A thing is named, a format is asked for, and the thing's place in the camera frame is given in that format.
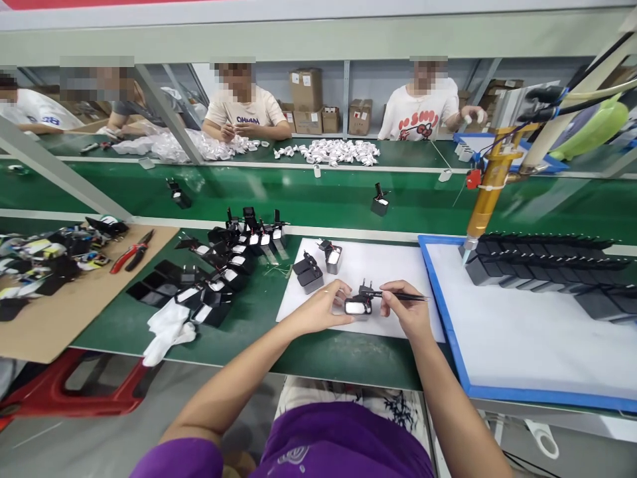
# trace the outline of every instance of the gray t-shirt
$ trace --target gray t-shirt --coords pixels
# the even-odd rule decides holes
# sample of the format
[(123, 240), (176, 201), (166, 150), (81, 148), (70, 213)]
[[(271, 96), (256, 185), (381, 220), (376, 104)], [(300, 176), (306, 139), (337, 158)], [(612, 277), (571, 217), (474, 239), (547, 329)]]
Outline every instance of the gray t-shirt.
[[(175, 99), (174, 96), (170, 95), (169, 93), (163, 90), (162, 90), (162, 93), (166, 96), (166, 99), (168, 100), (168, 103), (171, 105), (171, 108), (173, 109), (173, 111), (181, 115), (187, 128), (197, 129), (197, 130), (201, 129), (200, 125), (195, 124), (195, 122), (192, 120), (190, 115), (183, 114), (183, 110), (181, 109), (179, 102)], [(152, 124), (156, 126), (167, 127), (164, 120), (161, 119), (161, 116), (159, 115), (159, 113), (155, 111), (155, 109), (149, 104), (147, 104), (146, 108), (144, 108), (142, 105), (139, 105), (135, 102), (118, 101), (113, 103), (113, 112), (120, 114), (122, 116), (130, 116), (133, 114), (138, 114), (143, 116), (144, 118), (146, 118), (148, 121), (150, 121)]]

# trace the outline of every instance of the graphic t-shirt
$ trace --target graphic t-shirt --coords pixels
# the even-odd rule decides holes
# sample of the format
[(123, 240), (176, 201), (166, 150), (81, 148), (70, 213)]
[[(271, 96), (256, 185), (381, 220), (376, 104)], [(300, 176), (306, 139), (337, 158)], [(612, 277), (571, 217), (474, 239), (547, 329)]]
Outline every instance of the graphic t-shirt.
[[(180, 438), (146, 453), (131, 478), (222, 478), (211, 441)], [(401, 426), (349, 402), (314, 403), (279, 416), (251, 478), (433, 478), (431, 461)]]
[(64, 130), (84, 126), (57, 101), (26, 88), (18, 89), (18, 100), (14, 104), (0, 103), (0, 115), (13, 124), (39, 123)]
[(239, 103), (229, 91), (219, 91), (210, 102), (206, 119), (219, 126), (226, 123), (276, 126), (281, 121), (287, 121), (272, 93), (255, 86), (253, 99), (252, 103)]
[(401, 86), (389, 97), (378, 139), (435, 139), (440, 124), (457, 112), (458, 86), (451, 78), (438, 79), (429, 94), (417, 98), (407, 93), (407, 86)]

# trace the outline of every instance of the hand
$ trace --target hand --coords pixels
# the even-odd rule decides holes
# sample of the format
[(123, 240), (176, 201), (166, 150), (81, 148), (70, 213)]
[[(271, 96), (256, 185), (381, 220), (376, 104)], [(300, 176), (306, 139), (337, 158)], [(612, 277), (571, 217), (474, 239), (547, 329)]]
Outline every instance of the hand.
[(234, 127), (231, 124), (224, 124), (221, 127), (221, 139), (224, 143), (229, 143), (234, 138)]
[(467, 105), (462, 108), (460, 111), (460, 117), (466, 120), (466, 117), (469, 117), (471, 121), (467, 121), (467, 123), (472, 123), (473, 121), (477, 121), (480, 124), (485, 124), (486, 120), (488, 120), (488, 116), (486, 112), (480, 106), (470, 106)]
[(380, 289), (383, 291), (380, 315), (389, 317), (389, 310), (393, 310), (409, 340), (433, 340), (429, 325), (429, 302), (400, 301), (393, 294), (393, 292), (404, 292), (422, 295), (413, 285), (405, 281), (393, 281), (381, 285)]
[(261, 126), (254, 123), (239, 123), (234, 126), (234, 133), (239, 136), (254, 138), (259, 136)]
[(335, 315), (333, 305), (341, 305), (352, 293), (352, 288), (343, 281), (336, 279), (317, 290), (305, 303), (284, 318), (281, 324), (288, 327), (293, 337), (320, 332), (336, 325), (347, 325), (354, 321), (351, 315)]

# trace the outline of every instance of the beige t-shirt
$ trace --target beige t-shirt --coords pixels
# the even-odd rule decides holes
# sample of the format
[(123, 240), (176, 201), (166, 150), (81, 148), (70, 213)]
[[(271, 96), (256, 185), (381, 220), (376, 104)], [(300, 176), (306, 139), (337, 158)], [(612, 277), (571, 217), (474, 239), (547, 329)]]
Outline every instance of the beige t-shirt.
[(254, 87), (252, 103), (239, 103), (229, 91), (219, 91), (210, 102), (206, 119), (219, 126), (226, 123), (276, 126), (281, 121), (287, 121), (272, 93), (259, 86)]

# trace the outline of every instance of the red pliers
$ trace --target red pliers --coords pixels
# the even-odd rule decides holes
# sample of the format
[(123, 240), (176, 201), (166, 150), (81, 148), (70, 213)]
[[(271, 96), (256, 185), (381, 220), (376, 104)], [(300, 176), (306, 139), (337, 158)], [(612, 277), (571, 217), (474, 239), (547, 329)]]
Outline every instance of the red pliers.
[(144, 237), (142, 237), (142, 239), (137, 244), (133, 244), (131, 247), (129, 247), (128, 251), (124, 252), (124, 254), (122, 254), (121, 257), (115, 261), (113, 267), (111, 267), (111, 274), (116, 274), (117, 272), (119, 272), (121, 267), (126, 264), (126, 261), (128, 261), (128, 259), (130, 259), (131, 257), (133, 258), (133, 260), (131, 260), (130, 264), (126, 265), (124, 270), (126, 272), (130, 272), (131, 270), (135, 269), (135, 267), (137, 267), (137, 265), (144, 258), (146, 249), (148, 249), (148, 243), (153, 238), (154, 233), (155, 229), (151, 229), (151, 231)]

